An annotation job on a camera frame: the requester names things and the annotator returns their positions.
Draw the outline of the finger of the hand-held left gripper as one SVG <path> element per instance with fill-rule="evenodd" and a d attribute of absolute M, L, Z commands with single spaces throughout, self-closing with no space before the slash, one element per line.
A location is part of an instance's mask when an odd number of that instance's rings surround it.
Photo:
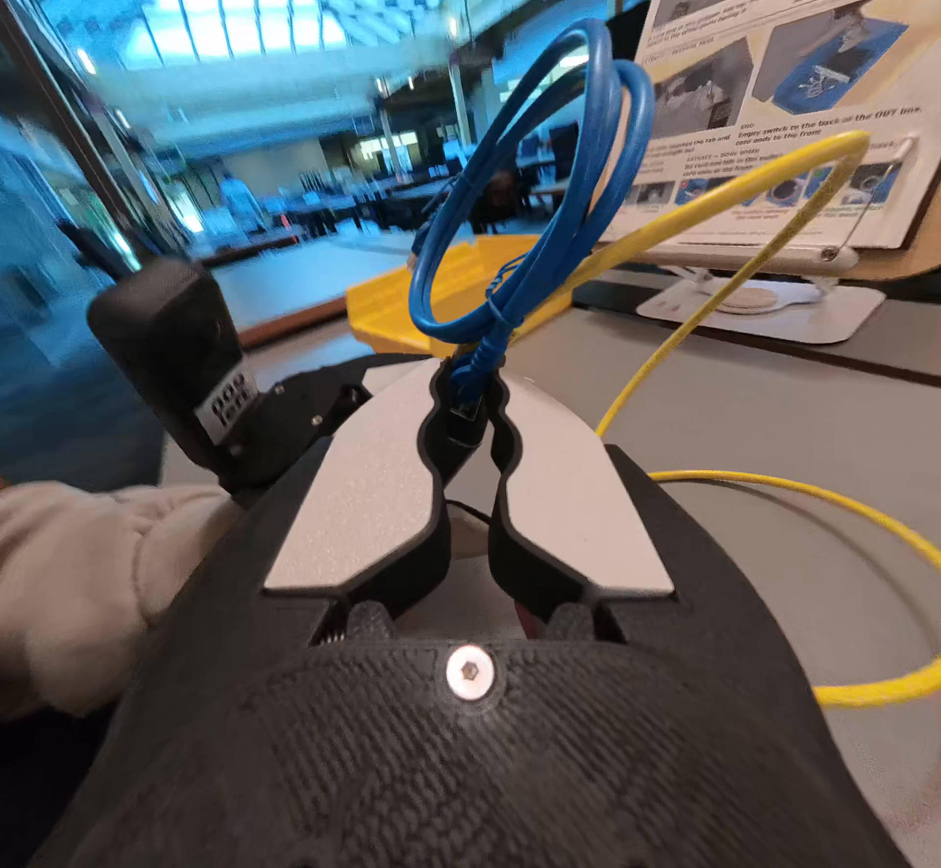
<path fill-rule="evenodd" d="M 363 387 L 372 400 L 391 391 L 395 399 L 403 396 L 430 400 L 430 385 L 438 373 L 438 360 L 424 358 L 374 366 L 363 374 Z"/>

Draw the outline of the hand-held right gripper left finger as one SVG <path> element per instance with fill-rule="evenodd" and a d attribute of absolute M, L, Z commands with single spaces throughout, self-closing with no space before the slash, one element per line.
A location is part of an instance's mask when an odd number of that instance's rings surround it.
<path fill-rule="evenodd" d="M 337 428 L 265 577 L 272 595 L 351 598 L 432 534 L 441 479 L 419 437 L 438 407 L 439 358 L 406 362 Z"/>

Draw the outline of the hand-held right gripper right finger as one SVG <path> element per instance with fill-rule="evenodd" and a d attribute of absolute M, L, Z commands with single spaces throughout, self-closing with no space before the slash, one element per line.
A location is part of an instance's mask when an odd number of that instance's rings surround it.
<path fill-rule="evenodd" d="M 513 598 L 668 598 L 675 585 L 600 436 L 531 380 L 488 396 L 490 566 Z"/>

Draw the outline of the black ethernet splitter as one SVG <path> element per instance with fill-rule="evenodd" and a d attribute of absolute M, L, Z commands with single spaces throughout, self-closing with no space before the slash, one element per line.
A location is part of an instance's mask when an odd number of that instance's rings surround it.
<path fill-rule="evenodd" d="M 446 488 L 483 442 L 488 427 L 485 400 L 451 404 L 442 412 L 437 427 L 432 456 Z"/>

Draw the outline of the person's left forearm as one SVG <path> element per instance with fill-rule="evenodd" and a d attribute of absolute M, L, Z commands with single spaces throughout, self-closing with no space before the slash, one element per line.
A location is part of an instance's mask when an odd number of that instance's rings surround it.
<path fill-rule="evenodd" d="M 208 484 L 2 486 L 2 721 L 84 717 L 118 697 L 147 632 L 242 515 Z"/>

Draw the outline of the grey wood-edged table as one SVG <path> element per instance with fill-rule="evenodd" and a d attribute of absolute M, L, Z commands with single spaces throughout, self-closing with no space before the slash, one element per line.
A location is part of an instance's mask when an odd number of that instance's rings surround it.
<path fill-rule="evenodd" d="M 211 269 L 245 351 L 347 313 L 347 290 L 403 267 L 411 232 L 328 235 Z"/>

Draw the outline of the white clipboard stand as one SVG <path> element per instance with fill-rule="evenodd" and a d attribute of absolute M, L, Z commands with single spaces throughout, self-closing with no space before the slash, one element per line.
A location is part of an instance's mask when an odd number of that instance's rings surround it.
<path fill-rule="evenodd" d="M 717 293 L 726 279 L 704 269 L 670 268 L 677 281 L 636 311 L 639 316 L 676 325 Z M 806 282 L 751 279 L 700 321 L 708 328 L 803 345 L 834 345 L 848 340 L 886 300 L 876 289 L 851 287 L 835 278 Z"/>

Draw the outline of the instruction sheet clipboard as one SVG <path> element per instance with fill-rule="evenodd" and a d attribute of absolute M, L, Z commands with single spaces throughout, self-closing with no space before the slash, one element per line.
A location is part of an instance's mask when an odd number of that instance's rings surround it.
<path fill-rule="evenodd" d="M 603 239 L 849 131 L 866 156 L 794 246 L 848 246 L 849 277 L 939 269 L 940 0 L 652 0 L 635 61 L 651 141 Z"/>

